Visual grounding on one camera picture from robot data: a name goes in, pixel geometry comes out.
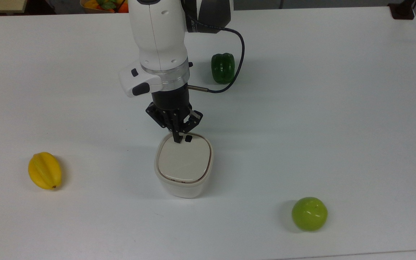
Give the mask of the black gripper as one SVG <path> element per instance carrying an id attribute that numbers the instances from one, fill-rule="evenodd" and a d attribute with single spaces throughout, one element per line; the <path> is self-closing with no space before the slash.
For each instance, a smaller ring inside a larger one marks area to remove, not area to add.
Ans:
<path id="1" fill-rule="evenodd" d="M 152 103 L 146 108 L 146 113 L 162 128 L 172 133 L 175 143 L 181 142 L 181 134 L 188 134 L 199 125 L 203 114 L 191 110 L 188 84 L 172 91 L 158 91 L 151 94 Z M 189 114 L 180 122 L 180 109 L 190 109 Z"/>

